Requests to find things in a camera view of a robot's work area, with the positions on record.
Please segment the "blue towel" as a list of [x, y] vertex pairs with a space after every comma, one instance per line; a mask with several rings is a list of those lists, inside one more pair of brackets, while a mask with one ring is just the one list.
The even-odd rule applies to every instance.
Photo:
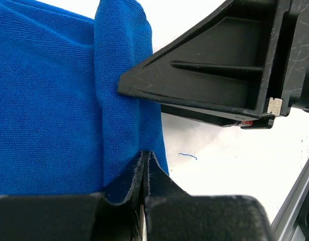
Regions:
[[160, 105], [117, 93], [151, 54], [137, 1], [0, 1], [0, 195], [97, 192], [141, 150], [167, 171]]

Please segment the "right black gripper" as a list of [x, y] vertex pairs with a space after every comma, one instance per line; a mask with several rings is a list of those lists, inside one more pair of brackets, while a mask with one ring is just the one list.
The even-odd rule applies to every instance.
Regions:
[[281, 93], [281, 115], [292, 107], [309, 113], [309, 1], [292, 1], [293, 33]]

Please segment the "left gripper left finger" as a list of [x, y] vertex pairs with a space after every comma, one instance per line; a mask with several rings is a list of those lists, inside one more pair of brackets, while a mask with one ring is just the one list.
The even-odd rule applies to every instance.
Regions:
[[100, 192], [0, 196], [0, 240], [142, 240], [146, 152]]

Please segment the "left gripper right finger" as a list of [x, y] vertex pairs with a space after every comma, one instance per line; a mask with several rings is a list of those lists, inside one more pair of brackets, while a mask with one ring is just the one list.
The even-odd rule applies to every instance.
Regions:
[[263, 206], [247, 195], [191, 196], [143, 153], [148, 240], [272, 240]]

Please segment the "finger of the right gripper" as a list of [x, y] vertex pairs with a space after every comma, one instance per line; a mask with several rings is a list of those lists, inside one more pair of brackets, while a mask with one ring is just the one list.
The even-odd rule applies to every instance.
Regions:
[[265, 116], [266, 95], [290, 1], [225, 1], [124, 73], [118, 92], [158, 102], [163, 112], [232, 124]]

